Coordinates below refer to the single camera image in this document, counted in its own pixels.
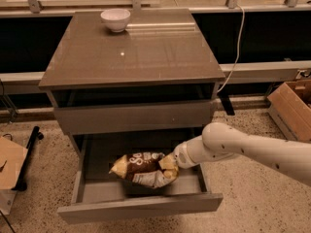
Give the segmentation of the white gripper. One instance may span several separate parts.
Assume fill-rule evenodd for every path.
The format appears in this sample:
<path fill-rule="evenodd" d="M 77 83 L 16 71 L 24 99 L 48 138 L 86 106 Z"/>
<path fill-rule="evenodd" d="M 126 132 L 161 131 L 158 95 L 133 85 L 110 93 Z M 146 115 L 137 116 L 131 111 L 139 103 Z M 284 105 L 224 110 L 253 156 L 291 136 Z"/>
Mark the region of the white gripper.
<path fill-rule="evenodd" d="M 173 155 L 178 166 L 183 169 L 216 159 L 216 154 L 203 144 L 201 136 L 179 144 L 174 149 Z"/>

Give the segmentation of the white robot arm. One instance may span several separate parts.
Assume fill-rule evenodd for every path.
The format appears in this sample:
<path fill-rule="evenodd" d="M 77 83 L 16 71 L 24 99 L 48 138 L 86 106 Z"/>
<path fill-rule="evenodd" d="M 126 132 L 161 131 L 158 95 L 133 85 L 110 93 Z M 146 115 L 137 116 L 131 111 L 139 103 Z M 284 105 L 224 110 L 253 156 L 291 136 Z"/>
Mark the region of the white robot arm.
<path fill-rule="evenodd" d="M 296 181 L 311 185 L 311 145 L 243 133 L 227 124 L 212 122 L 200 136 L 178 145 L 173 156 L 189 169 L 241 154 Z"/>

